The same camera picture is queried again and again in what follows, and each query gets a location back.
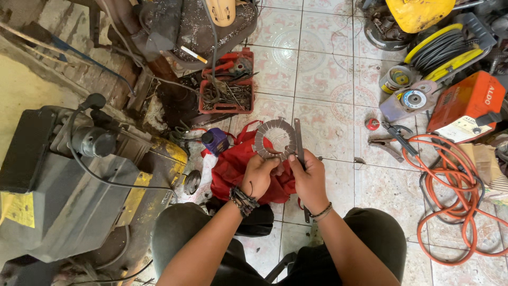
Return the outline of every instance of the metal plate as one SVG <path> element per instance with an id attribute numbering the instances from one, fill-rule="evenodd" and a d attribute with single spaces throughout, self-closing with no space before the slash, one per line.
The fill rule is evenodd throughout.
<path id="1" fill-rule="evenodd" d="M 272 154 L 265 149 L 265 145 L 263 144 L 263 139 L 265 138 L 266 132 L 273 128 L 282 129 L 284 132 L 288 134 L 289 144 L 288 147 L 284 150 L 284 152 L 280 154 Z M 279 158 L 281 161 L 286 160 L 290 154 L 294 154 L 296 150 L 296 133 L 295 129 L 291 126 L 291 124 L 284 121 L 284 118 L 279 117 L 279 119 L 274 119 L 265 122 L 258 128 L 258 131 L 254 137 L 254 145 L 252 145 L 252 149 L 257 151 L 257 153 L 263 159 L 270 158 Z"/>

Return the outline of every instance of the person's left hand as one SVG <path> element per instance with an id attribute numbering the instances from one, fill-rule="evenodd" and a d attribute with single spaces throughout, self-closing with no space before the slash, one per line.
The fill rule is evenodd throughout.
<path id="1" fill-rule="evenodd" d="M 280 159 L 265 160 L 260 155 L 252 156 L 247 164 L 241 190 L 248 196 L 259 200 L 270 186 L 270 173 L 279 166 Z"/>

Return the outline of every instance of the bracelet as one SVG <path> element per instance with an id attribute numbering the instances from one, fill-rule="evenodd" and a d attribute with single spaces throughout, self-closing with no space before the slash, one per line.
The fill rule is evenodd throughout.
<path id="1" fill-rule="evenodd" d="M 240 209 L 240 213 L 244 218 L 249 216 L 254 208 L 259 207 L 258 202 L 253 197 L 247 196 L 238 186 L 230 189 L 229 199 Z"/>
<path id="2" fill-rule="evenodd" d="M 325 210 L 324 210 L 324 211 L 322 211 L 322 212 L 320 212 L 319 214 L 316 214 L 316 215 L 309 214 L 309 217 L 311 217 L 311 218 L 316 218 L 316 217 L 318 217 L 318 216 L 320 216 L 320 215 L 323 215 L 324 213 L 326 213 L 326 212 L 330 211 L 331 209 L 332 209 L 332 202 L 330 202 L 330 204 L 329 204 L 329 205 L 325 208 Z"/>

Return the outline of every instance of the red cloth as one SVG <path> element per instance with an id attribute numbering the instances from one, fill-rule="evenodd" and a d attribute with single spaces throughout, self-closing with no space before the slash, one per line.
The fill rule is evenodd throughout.
<path id="1" fill-rule="evenodd" d="M 252 150 L 252 145 L 257 131 L 247 132 L 247 128 L 257 121 L 259 120 L 247 124 L 237 139 L 229 134 L 233 137 L 235 146 L 222 152 L 218 157 L 217 164 L 212 169 L 212 185 L 210 188 L 213 195 L 223 201 L 229 200 L 229 191 L 232 187 L 242 183 L 247 163 L 256 154 Z M 267 138 L 264 138 L 264 144 L 267 147 L 273 147 L 272 142 Z M 204 156 L 205 154 L 209 154 L 208 150 L 204 150 L 201 155 Z M 284 161 L 282 164 L 284 173 L 281 176 L 270 176 L 270 186 L 258 200 L 260 205 L 269 202 L 283 204 L 288 200 L 290 194 L 296 193 L 295 177 L 289 167 L 289 162 Z"/>

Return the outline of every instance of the welding machine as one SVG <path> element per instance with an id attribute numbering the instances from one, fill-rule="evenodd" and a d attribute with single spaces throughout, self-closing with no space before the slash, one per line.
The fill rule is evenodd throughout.
<path id="1" fill-rule="evenodd" d="M 467 77 L 441 94 L 427 133 L 459 144 L 493 131 L 501 121 L 505 93 L 499 81 L 485 71 Z"/>

